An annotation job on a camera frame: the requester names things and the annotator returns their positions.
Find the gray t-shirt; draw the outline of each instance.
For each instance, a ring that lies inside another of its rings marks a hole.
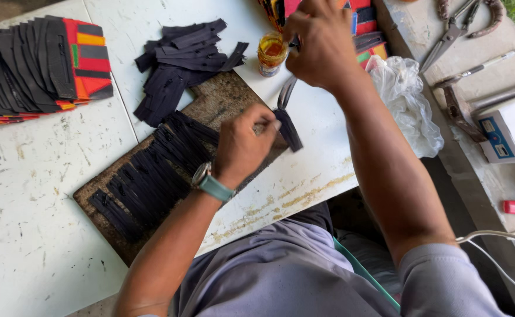
[[[399,267],[403,316],[504,316],[469,258],[446,244],[410,250]],[[398,316],[334,249],[324,229],[282,220],[193,260],[175,315]]]

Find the cardboard box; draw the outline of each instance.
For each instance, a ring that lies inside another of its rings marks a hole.
[[[480,145],[491,163],[515,163],[515,98],[476,115],[488,141]]]

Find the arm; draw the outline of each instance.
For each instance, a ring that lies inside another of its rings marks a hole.
[[[332,93],[344,111],[361,191],[398,266],[419,245],[457,244],[430,175],[356,60],[350,15],[334,1],[303,0],[283,34],[286,41],[298,34],[303,44],[287,68]]]
[[[255,123],[265,124],[260,135],[252,130]],[[269,153],[280,127],[273,112],[259,104],[223,123],[213,176],[231,189],[238,187]],[[115,316],[167,316],[169,303],[221,204],[194,190],[171,212],[134,259],[120,289]]]

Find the forearm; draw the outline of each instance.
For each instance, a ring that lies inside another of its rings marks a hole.
[[[194,190],[171,212],[134,259],[120,290],[115,315],[167,315],[171,298],[221,203]]]
[[[456,245],[430,175],[363,70],[334,92],[348,123],[353,166],[398,264],[410,249]]]

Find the electrical cord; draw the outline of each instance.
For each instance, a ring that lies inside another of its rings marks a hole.
[[[505,237],[506,239],[514,239],[515,240],[515,235],[514,234],[509,234],[507,232],[494,231],[494,230],[480,230],[480,231],[472,232],[472,233],[466,235],[465,237],[459,237],[455,241],[457,243],[460,243],[460,244],[463,243],[463,242],[469,242],[470,244],[474,245],[475,248],[479,249],[491,261],[493,261],[494,265],[502,273],[502,275],[504,275],[504,277],[506,277],[510,282],[512,282],[512,284],[515,285],[515,280],[513,280],[510,276],[508,276],[508,274],[501,268],[500,264],[498,264],[496,261],[494,261],[493,257],[491,257],[487,253],[487,251],[483,250],[483,248],[478,246],[475,242],[471,241],[472,238],[477,237],[477,236],[483,236],[483,235],[501,236],[501,237]]]

